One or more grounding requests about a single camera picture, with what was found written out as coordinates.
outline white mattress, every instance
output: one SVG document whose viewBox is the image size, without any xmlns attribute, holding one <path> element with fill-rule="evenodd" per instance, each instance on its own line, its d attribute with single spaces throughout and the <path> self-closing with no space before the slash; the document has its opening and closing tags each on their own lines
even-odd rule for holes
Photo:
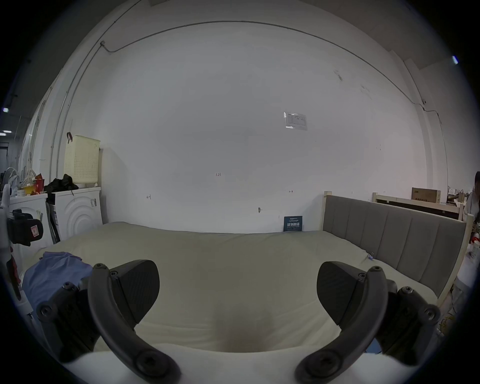
<svg viewBox="0 0 480 384">
<path fill-rule="evenodd" d="M 127 223 L 62 241 L 44 251 L 70 252 L 109 268 L 153 260 L 160 275 L 155 304 L 136 326 L 150 344 L 223 352 L 257 352 L 328 344 L 340 332 L 316 294 L 320 265 L 341 261 L 367 270 L 380 265 L 398 287 L 429 303 L 433 291 L 327 232 L 213 234 L 167 231 Z M 99 341 L 96 350 L 108 347 Z"/>
</svg>

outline blue cloth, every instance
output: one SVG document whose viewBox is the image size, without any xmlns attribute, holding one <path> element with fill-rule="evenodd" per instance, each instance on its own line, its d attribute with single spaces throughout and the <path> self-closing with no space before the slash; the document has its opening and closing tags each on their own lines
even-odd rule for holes
<svg viewBox="0 0 480 384">
<path fill-rule="evenodd" d="M 27 269 L 22 288 L 36 314 L 42 301 L 49 300 L 67 281 L 78 285 L 92 273 L 92 266 L 68 252 L 45 252 L 43 258 Z"/>
<path fill-rule="evenodd" d="M 373 339 L 372 343 L 368 346 L 365 352 L 374 354 L 382 353 L 382 347 L 380 347 L 380 344 L 378 344 L 377 339 Z"/>
</svg>

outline laundry basket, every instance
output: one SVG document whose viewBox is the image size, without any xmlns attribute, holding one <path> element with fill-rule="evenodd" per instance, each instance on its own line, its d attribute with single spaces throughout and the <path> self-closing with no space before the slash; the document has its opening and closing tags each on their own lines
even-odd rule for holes
<svg viewBox="0 0 480 384">
<path fill-rule="evenodd" d="M 96 183 L 99 148 L 100 140 L 75 135 L 65 147 L 63 172 L 71 176 L 74 183 Z"/>
</svg>

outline washing machine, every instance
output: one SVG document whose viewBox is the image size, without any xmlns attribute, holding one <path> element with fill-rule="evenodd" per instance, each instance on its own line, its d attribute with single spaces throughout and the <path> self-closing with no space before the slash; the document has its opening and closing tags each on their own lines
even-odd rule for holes
<svg viewBox="0 0 480 384">
<path fill-rule="evenodd" d="M 100 187 L 55 192 L 51 214 L 60 241 L 103 225 L 100 211 Z"/>
<path fill-rule="evenodd" d="M 22 213 L 31 214 L 34 219 L 38 219 L 43 225 L 43 236 L 40 240 L 33 241 L 30 247 L 21 244 L 13 244 L 13 257 L 17 264 L 18 273 L 23 271 L 24 260 L 34 256 L 40 249 L 53 245 L 54 237 L 50 231 L 47 214 L 47 194 L 33 196 L 21 196 L 10 198 L 10 212 L 14 209 L 21 209 Z"/>
</svg>

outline bed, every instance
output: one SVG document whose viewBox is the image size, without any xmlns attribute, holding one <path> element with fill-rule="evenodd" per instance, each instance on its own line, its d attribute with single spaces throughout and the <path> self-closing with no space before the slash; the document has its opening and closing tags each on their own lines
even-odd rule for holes
<svg viewBox="0 0 480 384">
<path fill-rule="evenodd" d="M 468 223 L 329 193 L 323 204 L 321 230 L 312 232 L 195 233 L 105 224 L 38 252 L 27 267 L 44 251 L 70 252 L 110 268 L 153 260 L 160 293 L 137 335 L 152 345 L 209 351 L 320 348 L 336 338 L 340 329 L 316 294 L 324 261 L 363 270 L 379 265 L 399 288 L 411 286 L 429 303 L 442 299 Z M 107 349 L 102 340 L 96 345 Z"/>
</svg>

